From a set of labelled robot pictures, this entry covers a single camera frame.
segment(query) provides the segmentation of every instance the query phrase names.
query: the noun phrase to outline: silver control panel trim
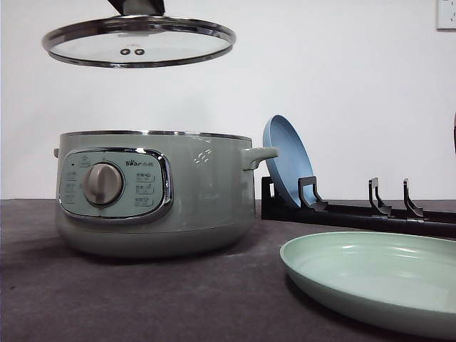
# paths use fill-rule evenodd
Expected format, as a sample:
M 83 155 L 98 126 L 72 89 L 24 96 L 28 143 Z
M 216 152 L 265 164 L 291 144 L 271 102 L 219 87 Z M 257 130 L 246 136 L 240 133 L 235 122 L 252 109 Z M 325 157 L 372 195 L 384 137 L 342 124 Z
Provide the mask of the silver control panel trim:
M 96 223 L 96 224 L 142 224 L 148 223 L 158 220 L 159 218 L 163 217 L 166 212 L 172 206 L 173 200 L 173 192 L 174 187 L 172 183 L 172 176 L 171 176 L 171 169 L 170 169 L 170 162 L 168 159 L 160 152 L 156 150 L 145 149 L 142 147 L 92 147 L 92 148 L 85 148 L 82 150 L 72 150 L 70 151 L 63 160 L 65 160 L 69 155 L 73 155 L 76 153 L 85 153 L 85 152 L 122 152 L 122 153 L 134 153 L 134 154 L 147 154 L 152 155 L 157 159 L 160 164 L 160 168 L 162 170 L 162 183 L 163 183 L 163 197 L 161 203 L 158 207 L 153 209 L 150 212 L 145 214 L 131 216 L 131 217 L 94 217 L 94 216 L 86 216 L 75 214 L 67 210 L 62 203 L 61 199 L 61 189 L 60 189 L 60 182 L 59 182 L 59 189 L 58 189 L 58 203 L 60 208 L 63 212 L 71 218 L 78 219 L 87 223 Z

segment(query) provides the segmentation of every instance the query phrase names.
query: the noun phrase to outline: bear brand logo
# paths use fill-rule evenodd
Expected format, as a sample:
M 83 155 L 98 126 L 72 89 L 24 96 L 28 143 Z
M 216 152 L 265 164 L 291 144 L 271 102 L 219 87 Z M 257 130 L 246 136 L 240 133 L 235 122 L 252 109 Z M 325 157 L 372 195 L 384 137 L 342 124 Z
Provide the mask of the bear brand logo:
M 137 162 L 136 160 L 127 160 L 125 162 L 127 166 L 153 166 L 153 162 Z

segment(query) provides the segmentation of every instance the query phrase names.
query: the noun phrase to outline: glass lid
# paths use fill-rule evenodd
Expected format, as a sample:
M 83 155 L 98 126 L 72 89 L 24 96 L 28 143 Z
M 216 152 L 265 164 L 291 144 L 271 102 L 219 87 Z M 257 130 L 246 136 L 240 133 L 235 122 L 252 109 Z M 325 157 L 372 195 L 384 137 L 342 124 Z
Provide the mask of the glass lid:
M 66 63 L 154 68 L 207 61 L 229 52 L 235 41 L 232 30 L 209 21 L 140 14 L 58 28 L 42 43 Z

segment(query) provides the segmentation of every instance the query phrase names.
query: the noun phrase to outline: wall outlet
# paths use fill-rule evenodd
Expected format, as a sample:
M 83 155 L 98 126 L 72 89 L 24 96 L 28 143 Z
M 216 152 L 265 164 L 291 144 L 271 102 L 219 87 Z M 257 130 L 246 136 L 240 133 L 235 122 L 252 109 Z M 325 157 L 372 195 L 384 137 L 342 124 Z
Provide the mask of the wall outlet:
M 456 30 L 456 0 L 437 0 L 437 30 Z

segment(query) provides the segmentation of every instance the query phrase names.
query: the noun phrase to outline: blue ceramic plate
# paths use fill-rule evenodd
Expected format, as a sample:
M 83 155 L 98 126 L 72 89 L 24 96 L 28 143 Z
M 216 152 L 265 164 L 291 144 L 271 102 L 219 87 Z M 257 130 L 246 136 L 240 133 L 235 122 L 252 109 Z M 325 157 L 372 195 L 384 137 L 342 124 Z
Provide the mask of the blue ceramic plate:
M 298 133 L 286 118 L 275 115 L 264 128 L 263 146 L 279 148 L 280 155 L 266 161 L 269 174 L 288 206 L 301 207 L 298 179 L 313 176 L 314 171 Z M 310 204 L 316 202 L 312 186 L 304 188 L 304 197 Z

